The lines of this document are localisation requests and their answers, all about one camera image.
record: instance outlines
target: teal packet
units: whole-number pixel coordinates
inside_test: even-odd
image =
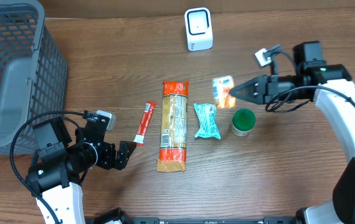
[[[200,130],[195,138],[217,138],[220,140],[219,130],[216,126],[216,106],[210,103],[194,104],[198,120],[200,121]]]

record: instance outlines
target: clear plastic packaging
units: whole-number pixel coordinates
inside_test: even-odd
[[[194,104],[200,129],[195,138],[217,138],[220,140],[220,133],[216,126],[216,106],[210,103]]]
[[[186,171],[189,82],[164,82],[158,172]]]

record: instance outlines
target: wooden table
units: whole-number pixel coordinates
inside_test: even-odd
[[[238,101],[219,110],[222,140],[194,139],[193,103],[212,103],[211,80],[232,75],[236,84],[258,75],[253,53],[281,44],[288,51],[320,40],[329,64],[346,66],[355,81],[355,8],[212,15],[214,47],[188,52],[183,16],[48,22],[70,68],[66,110],[118,115],[108,142],[133,140],[144,104],[158,106],[144,147],[123,171],[90,170],[83,183],[86,216],[121,207],[131,216],[159,218],[262,218],[294,215],[331,199],[346,161],[314,104],[289,114]],[[293,74],[278,57],[282,75]],[[163,80],[189,80],[187,171],[157,173]],[[235,110],[249,108],[257,123],[246,138],[229,130]],[[31,156],[17,156],[26,174]],[[0,223],[43,223],[34,198],[0,156]]]

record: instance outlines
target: barcode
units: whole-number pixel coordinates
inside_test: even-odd
[[[144,112],[147,113],[149,109],[150,109],[150,104],[146,103],[146,108],[144,109]]]
[[[217,86],[214,86],[214,97],[218,97],[218,94],[217,94]]]
[[[169,147],[169,134],[161,135],[161,147]]]

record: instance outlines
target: light blue pouch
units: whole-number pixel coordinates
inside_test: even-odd
[[[194,109],[200,121],[200,130],[195,135],[195,138],[217,138],[220,140],[219,130],[216,126],[216,106],[210,103],[194,104]]]

